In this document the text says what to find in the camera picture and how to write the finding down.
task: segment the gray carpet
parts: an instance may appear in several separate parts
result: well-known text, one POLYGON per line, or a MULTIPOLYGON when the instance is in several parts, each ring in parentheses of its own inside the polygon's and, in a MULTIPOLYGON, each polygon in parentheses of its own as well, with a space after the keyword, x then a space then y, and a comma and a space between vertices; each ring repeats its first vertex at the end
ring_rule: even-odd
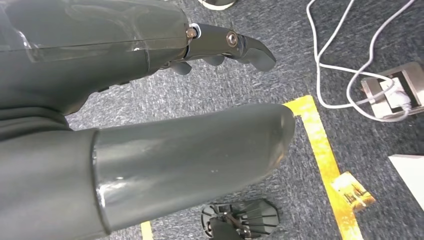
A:
MULTIPOLYGON (((201 7, 197 0, 170 0, 193 22, 233 28, 260 39, 275 54, 277 66, 262 73, 231 60, 219 67, 195 61, 193 71, 186 76, 163 70, 93 94, 78 113, 68 116, 71 127, 105 128, 198 115, 249 103, 280 104, 304 95, 315 97, 312 33, 305 12, 308 1, 240 0, 234 7, 217 12, 201 7)), ((372 34, 405 2, 357 0, 322 61, 359 68, 368 57, 372 34)), ((313 6, 321 46, 347 4, 347 0, 317 0, 313 6)), ((417 0, 395 19, 379 38, 375 61, 368 70, 378 73, 411 61, 423 65, 423 16, 424 1, 417 0)), ((346 102, 343 93, 349 74, 324 70, 322 79, 323 97, 328 103, 346 102)), ((355 95, 357 99, 364 97, 360 91, 355 95)), ((340 171, 350 171, 376 198, 374 205, 356 214, 363 237, 424 239, 424 212, 388 160, 392 154, 419 151, 417 119, 379 123, 352 109, 328 110, 318 106, 318 111, 340 171)), ((300 119, 290 151, 272 176, 218 200, 264 197, 278 207, 281 218, 280 226, 269 239, 341 238, 300 119)), ((153 220, 154 239, 204 239, 200 208, 153 220)), ((140 227, 114 232, 109 239, 139 240, 140 227)))

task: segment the yellow tape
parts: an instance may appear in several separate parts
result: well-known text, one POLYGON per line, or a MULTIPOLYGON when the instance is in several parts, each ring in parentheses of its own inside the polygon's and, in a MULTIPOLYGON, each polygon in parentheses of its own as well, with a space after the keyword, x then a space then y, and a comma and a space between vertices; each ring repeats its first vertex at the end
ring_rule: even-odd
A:
POLYGON ((332 181, 340 175, 340 171, 314 99, 306 95, 284 105, 303 121, 342 239, 362 240, 361 230, 352 208, 331 186, 332 181))
POLYGON ((140 224, 141 235, 143 240, 153 240, 152 226, 149 221, 140 224))

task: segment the prosthetic hand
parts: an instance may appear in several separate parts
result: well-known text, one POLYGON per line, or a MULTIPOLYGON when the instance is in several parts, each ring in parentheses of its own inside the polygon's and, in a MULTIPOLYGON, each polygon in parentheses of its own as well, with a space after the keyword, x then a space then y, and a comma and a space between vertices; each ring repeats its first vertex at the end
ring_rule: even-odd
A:
POLYGON ((259 41, 189 24, 166 2, 0 2, 1 239, 94 239, 269 174, 294 133, 279 104, 81 131, 64 117, 112 85, 224 58, 276 63, 259 41))

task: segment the white cable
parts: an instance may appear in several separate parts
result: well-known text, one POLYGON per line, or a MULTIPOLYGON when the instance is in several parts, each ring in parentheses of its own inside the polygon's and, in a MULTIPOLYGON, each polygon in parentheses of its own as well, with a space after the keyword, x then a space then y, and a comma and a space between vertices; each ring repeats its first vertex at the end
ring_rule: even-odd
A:
POLYGON ((410 111, 410 107, 408 108, 408 107, 405 106, 405 108, 404 108, 404 115, 401 116, 401 117, 392 118, 392 119, 380 119, 380 118, 376 118, 376 117, 373 117, 373 116, 367 114, 362 109, 360 109, 358 105, 363 104, 363 103, 368 103, 368 102, 370 102, 372 100, 375 100, 375 99, 379 98, 380 96, 384 95, 386 92, 390 91, 393 88, 393 86, 395 85, 395 82, 391 78, 389 78, 389 77, 382 76, 382 75, 375 74, 375 73, 364 72, 363 70, 373 60, 372 59, 372 57, 373 57, 373 51, 372 50, 374 48, 374 43, 375 43, 375 40, 377 39, 378 34, 380 34, 380 32, 384 29, 384 27, 387 26, 387 24, 389 24, 394 18, 396 18, 399 14, 401 14, 415 0, 410 0, 399 11, 397 11, 388 20, 386 20, 386 22, 384 22, 384 24, 378 29, 378 31, 375 33, 375 35, 373 37, 373 40, 371 41, 371 44, 369 46, 369 48, 370 48, 370 59, 367 62, 368 65, 362 66, 362 68, 360 70, 353 70, 353 69, 349 69, 349 68, 345 68, 345 67, 333 66, 333 65, 327 65, 327 64, 320 63, 321 56, 323 55, 324 51, 328 48, 328 46, 332 43, 333 39, 336 37, 337 33, 339 32, 339 30, 340 30, 343 22, 345 21, 345 18, 347 16, 349 10, 351 9, 351 7, 352 7, 352 5, 353 5, 353 3, 354 3, 355 0, 350 0, 349 5, 347 6, 346 10, 344 11, 343 16, 341 17, 341 19, 340 19, 340 21, 339 21, 339 23, 338 23, 335 31, 333 32, 333 34, 331 35, 331 37, 329 38, 329 40, 325 43, 324 47, 321 49, 321 51, 319 53, 318 53, 317 32, 316 32, 314 20, 312 19, 311 11, 310 11, 311 5, 315 1, 316 0, 311 0, 309 2, 309 4, 306 6, 306 14, 307 14, 307 17, 309 19, 310 26, 312 28, 313 52, 314 52, 314 58, 315 58, 315 62, 316 62, 316 93, 317 93, 317 96, 318 96, 319 103, 321 105, 323 105, 325 108, 328 108, 328 109, 342 109, 342 108, 354 107, 359 113, 361 113, 365 117, 367 117, 367 118, 371 118, 372 117, 371 119, 377 120, 377 121, 380 121, 380 122, 397 122, 397 121, 400 121, 400 120, 405 119, 408 116, 408 113, 410 111), (386 80, 386 81, 390 81, 391 84, 390 84, 390 86, 386 90, 383 90, 383 91, 381 91, 381 92, 379 92, 379 93, 377 93, 377 94, 375 94, 372 97, 369 97, 367 99, 360 100, 358 102, 354 102, 352 100, 352 98, 350 98, 350 99, 348 98, 348 100, 349 100, 349 103, 348 104, 329 105, 329 104, 326 104, 324 102, 324 100, 322 98, 322 95, 321 95, 321 69, 320 69, 320 67, 328 68, 328 69, 334 69, 334 70, 340 70, 340 71, 345 71, 345 72, 350 72, 350 73, 355 73, 355 75, 352 77, 352 79, 349 82, 350 85, 348 85, 348 89, 346 90, 346 95, 348 95, 348 97, 350 97, 350 89, 351 89, 353 83, 355 82, 355 80, 356 80, 356 78, 358 77, 359 74, 370 76, 370 77, 374 77, 374 78, 383 79, 383 80, 386 80))
POLYGON ((351 88, 352 85, 354 84, 355 80, 358 78, 359 74, 365 70, 373 61, 374 59, 374 44, 376 43, 376 40, 379 36, 379 34, 383 31, 383 29, 393 20, 395 19, 397 16, 399 16, 403 11, 405 11, 409 6, 411 6, 414 3, 415 0, 409 0, 401 9, 399 9, 397 12, 395 12, 391 17, 389 17, 379 28, 378 30, 375 32, 374 36, 372 36, 371 39, 371 43, 369 44, 369 58, 368 61, 358 70, 358 72, 356 72, 353 77, 350 79, 349 84, 347 85, 347 89, 346 89, 346 97, 347 100, 349 101, 350 104, 352 104, 352 107, 354 107, 360 114, 364 115, 365 117, 372 119, 372 120, 376 120, 376 121, 381 121, 381 122, 397 122, 397 121, 401 121, 404 120, 408 114, 409 111, 411 110, 411 104, 409 103, 409 106, 405 106, 405 105, 401 105, 401 107, 403 108, 403 115, 397 118, 392 118, 392 119, 380 119, 380 118, 376 118, 375 116, 372 116, 368 113, 366 113, 364 110, 362 110, 358 105, 355 104, 354 100, 351 97, 351 88))
MULTIPOLYGON (((347 6, 346 10, 344 11, 343 16, 341 17, 335 31, 333 32, 333 34, 328 39, 328 41, 325 43, 324 47, 321 49, 321 51, 319 53, 318 53, 317 31, 316 31, 314 20, 312 19, 311 10, 310 10, 311 5, 315 1, 316 0, 310 1, 309 4, 306 6, 306 14, 307 14, 307 17, 309 19, 310 26, 312 28, 312 35, 313 35, 313 54, 314 54, 315 61, 316 61, 316 94, 318 96, 318 101, 321 105, 323 105, 325 108, 328 108, 328 109, 344 109, 344 108, 353 107, 352 104, 350 104, 350 103, 341 104, 341 105, 329 105, 329 104, 324 102, 323 97, 321 95, 321 69, 320 69, 320 67, 328 68, 328 69, 334 69, 334 70, 340 70, 340 71, 345 71, 345 72, 350 72, 350 73, 356 73, 357 71, 353 70, 353 69, 345 68, 345 67, 323 64, 323 63, 320 63, 320 59, 321 59, 321 56, 323 55, 324 51, 332 43, 333 39, 336 37, 337 33, 339 32, 340 28, 342 27, 342 24, 345 21, 345 18, 348 15, 348 12, 351 9, 355 0, 351 0, 349 2, 349 5, 347 6)), ((374 77, 374 78, 383 79, 383 80, 386 80, 386 81, 390 81, 391 84, 386 90, 381 91, 381 92, 377 93, 376 95, 371 96, 367 99, 358 101, 356 103, 358 105, 368 103, 371 100, 375 100, 375 99, 379 98, 380 96, 382 96, 386 92, 388 92, 395 85, 395 82, 391 78, 386 77, 386 76, 382 76, 382 75, 378 75, 378 74, 370 73, 370 72, 362 72, 361 74, 367 75, 367 76, 370 76, 370 77, 374 77)))

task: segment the glossy gray cylinder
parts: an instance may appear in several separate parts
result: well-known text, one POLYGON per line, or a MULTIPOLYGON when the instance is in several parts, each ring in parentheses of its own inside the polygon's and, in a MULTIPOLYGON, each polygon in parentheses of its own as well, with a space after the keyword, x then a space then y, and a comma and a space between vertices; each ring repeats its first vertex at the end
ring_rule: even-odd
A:
POLYGON ((280 104, 102 129, 94 174, 103 220, 115 231, 256 183, 278 166, 294 130, 280 104))

